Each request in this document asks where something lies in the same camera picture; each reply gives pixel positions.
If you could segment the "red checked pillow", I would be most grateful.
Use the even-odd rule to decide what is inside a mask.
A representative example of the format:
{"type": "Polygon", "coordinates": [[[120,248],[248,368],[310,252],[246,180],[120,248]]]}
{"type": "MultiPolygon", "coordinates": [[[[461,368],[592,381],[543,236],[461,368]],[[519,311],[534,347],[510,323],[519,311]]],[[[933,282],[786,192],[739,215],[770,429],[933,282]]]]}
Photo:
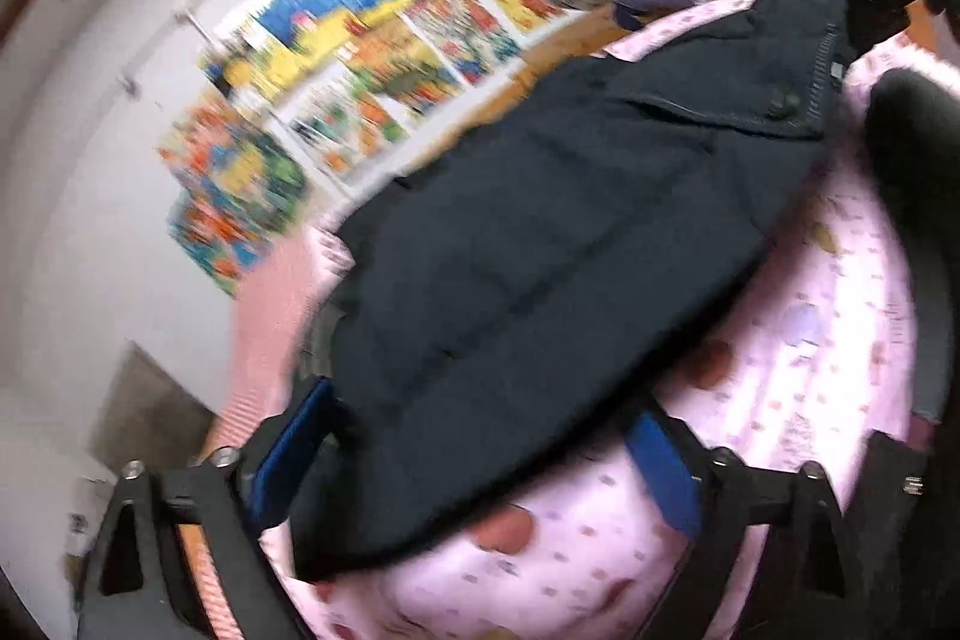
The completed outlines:
{"type": "MultiPolygon", "coordinates": [[[[286,408],[302,328],[342,271],[335,253],[327,255],[324,239],[329,237],[314,227],[281,239],[236,287],[228,401],[215,420],[204,455],[224,445],[244,445],[266,417],[286,408]]],[[[181,526],[179,534],[215,638],[244,638],[224,598],[203,534],[195,526],[181,526]]],[[[293,576],[288,525],[267,530],[260,545],[291,603],[308,622],[308,637],[334,638],[325,631],[327,615],[325,608],[317,607],[314,588],[293,576]]]]}

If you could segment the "wooden bed frame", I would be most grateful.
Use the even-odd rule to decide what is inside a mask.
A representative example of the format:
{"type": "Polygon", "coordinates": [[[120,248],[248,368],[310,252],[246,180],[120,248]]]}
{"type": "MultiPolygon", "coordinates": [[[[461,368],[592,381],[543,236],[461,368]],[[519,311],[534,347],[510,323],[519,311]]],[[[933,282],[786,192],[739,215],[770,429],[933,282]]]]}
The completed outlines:
{"type": "MultiPolygon", "coordinates": [[[[708,3],[688,10],[670,13],[658,19],[649,19],[636,32],[626,32],[613,23],[613,14],[607,10],[591,11],[576,19],[555,34],[549,35],[523,55],[519,73],[509,78],[508,84],[493,97],[473,109],[472,112],[444,131],[438,142],[431,143],[425,152],[428,159],[438,156],[455,145],[457,138],[473,127],[493,124],[517,104],[522,103],[537,81],[571,58],[612,57],[625,62],[635,62],[652,49],[662,46],[695,26],[723,13],[742,11],[754,0],[709,0],[708,3]]],[[[910,25],[907,32],[918,46],[934,49],[932,14],[923,5],[914,2],[908,7],[910,25]]]]}

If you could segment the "2024 dragon drawing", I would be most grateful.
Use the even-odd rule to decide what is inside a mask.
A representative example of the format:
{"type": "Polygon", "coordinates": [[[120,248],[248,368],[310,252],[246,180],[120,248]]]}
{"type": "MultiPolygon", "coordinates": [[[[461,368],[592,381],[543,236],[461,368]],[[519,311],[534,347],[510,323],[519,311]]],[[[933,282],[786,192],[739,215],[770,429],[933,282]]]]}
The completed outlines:
{"type": "Polygon", "coordinates": [[[471,86],[521,55],[521,47],[480,0],[413,0],[405,18],[471,86]]]}

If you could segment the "grey wall panel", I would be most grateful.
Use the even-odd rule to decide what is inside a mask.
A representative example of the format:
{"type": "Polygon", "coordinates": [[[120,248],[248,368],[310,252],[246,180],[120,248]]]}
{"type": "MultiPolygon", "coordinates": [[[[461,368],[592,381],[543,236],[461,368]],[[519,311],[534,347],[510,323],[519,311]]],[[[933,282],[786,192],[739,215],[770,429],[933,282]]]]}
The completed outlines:
{"type": "Polygon", "coordinates": [[[153,470],[181,468],[200,453],[213,420],[213,411],[129,342],[91,429],[88,452],[114,474],[134,459],[153,470]]]}

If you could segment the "blond boy drawing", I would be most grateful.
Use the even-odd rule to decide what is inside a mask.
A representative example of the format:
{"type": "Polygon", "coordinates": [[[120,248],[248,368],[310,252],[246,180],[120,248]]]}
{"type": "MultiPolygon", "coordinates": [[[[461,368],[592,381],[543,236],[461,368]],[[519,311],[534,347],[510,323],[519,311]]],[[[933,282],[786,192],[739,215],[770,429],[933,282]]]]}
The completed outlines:
{"type": "Polygon", "coordinates": [[[245,120],[216,91],[184,110],[158,152],[192,195],[263,234],[286,234],[311,197],[308,175],[277,136],[245,120]]]}

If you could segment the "dark navy large coat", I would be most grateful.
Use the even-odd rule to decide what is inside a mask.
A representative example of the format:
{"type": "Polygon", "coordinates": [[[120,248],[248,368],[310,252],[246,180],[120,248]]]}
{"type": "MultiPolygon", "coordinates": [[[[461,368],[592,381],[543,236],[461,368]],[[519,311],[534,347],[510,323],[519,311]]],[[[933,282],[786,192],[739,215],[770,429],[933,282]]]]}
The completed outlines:
{"type": "Polygon", "coordinates": [[[827,149],[848,0],[755,0],[636,62],[574,58],[342,224],[302,346],[345,425],[296,575],[425,548],[607,427],[715,325],[827,149]]]}

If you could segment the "fruit and boat drawing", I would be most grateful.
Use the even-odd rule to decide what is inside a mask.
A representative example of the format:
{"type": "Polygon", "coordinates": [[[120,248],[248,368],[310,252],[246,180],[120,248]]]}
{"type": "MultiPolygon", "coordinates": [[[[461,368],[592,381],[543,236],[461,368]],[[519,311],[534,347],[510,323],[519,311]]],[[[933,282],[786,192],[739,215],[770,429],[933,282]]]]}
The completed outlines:
{"type": "Polygon", "coordinates": [[[281,121],[314,166],[345,182],[409,138],[409,130],[342,64],[314,74],[281,121]]]}

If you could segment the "pink spotted bed quilt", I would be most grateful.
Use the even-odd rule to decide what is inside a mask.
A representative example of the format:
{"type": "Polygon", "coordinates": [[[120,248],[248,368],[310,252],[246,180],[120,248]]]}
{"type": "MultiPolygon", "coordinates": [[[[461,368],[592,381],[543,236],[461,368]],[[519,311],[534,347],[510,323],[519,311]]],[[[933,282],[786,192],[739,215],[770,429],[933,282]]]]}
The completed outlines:
{"type": "MultiPolygon", "coordinates": [[[[337,216],[306,227],[329,237],[342,278],[337,216]]],[[[709,447],[773,470],[816,461],[848,497],[872,432],[900,440],[934,414],[911,397],[914,330],[900,244],[851,143],[659,401],[709,447]]],[[[608,437],[426,554],[311,587],[334,638],[623,638],[683,548],[608,437]]]]}

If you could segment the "red-haired girl drawing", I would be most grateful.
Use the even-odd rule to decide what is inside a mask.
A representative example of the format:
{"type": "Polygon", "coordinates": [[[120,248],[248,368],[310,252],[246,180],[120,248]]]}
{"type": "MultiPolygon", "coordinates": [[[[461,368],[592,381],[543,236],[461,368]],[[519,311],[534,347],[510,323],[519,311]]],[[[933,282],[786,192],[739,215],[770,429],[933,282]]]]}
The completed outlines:
{"type": "Polygon", "coordinates": [[[189,190],[172,206],[167,229],[185,255],[230,298],[272,248],[270,239],[254,224],[189,190]]]}

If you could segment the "upper row drawings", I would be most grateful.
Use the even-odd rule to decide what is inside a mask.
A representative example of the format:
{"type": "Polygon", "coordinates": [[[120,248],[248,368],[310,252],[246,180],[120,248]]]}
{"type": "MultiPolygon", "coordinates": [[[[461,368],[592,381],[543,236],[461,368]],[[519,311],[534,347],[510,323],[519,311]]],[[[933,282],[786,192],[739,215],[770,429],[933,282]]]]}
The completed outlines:
{"type": "Polygon", "coordinates": [[[206,47],[199,67],[228,103],[256,115],[350,37],[411,1],[267,0],[235,32],[206,47]]]}

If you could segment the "landscape hill drawing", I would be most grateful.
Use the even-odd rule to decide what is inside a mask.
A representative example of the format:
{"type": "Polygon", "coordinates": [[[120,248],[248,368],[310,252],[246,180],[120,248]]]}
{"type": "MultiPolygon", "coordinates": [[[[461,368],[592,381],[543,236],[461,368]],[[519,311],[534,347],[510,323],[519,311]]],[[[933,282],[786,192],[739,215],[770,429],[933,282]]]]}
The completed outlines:
{"type": "Polygon", "coordinates": [[[400,16],[391,16],[340,49],[337,58],[360,86],[413,115],[425,115],[462,92],[460,81],[400,16]]]}

